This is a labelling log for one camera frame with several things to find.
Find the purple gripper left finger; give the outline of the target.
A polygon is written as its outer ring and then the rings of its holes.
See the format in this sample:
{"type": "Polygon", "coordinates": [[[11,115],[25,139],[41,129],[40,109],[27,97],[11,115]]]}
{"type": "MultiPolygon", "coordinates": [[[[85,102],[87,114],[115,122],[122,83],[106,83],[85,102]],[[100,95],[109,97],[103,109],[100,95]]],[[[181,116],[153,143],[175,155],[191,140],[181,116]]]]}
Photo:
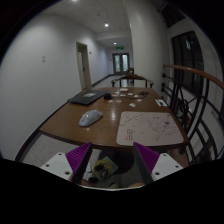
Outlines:
{"type": "Polygon", "coordinates": [[[58,152],[41,168],[65,180],[80,184],[92,154],[92,143],[86,143],[68,153],[58,152]]]}

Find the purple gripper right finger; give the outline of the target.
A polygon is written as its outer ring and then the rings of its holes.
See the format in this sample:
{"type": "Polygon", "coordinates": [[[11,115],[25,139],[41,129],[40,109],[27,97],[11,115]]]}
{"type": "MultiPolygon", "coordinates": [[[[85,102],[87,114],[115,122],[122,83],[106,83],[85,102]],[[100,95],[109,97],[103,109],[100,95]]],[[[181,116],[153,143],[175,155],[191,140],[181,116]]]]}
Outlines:
{"type": "Polygon", "coordinates": [[[133,154],[145,185],[182,169],[167,153],[158,154],[137,142],[133,143],[133,154]]]}

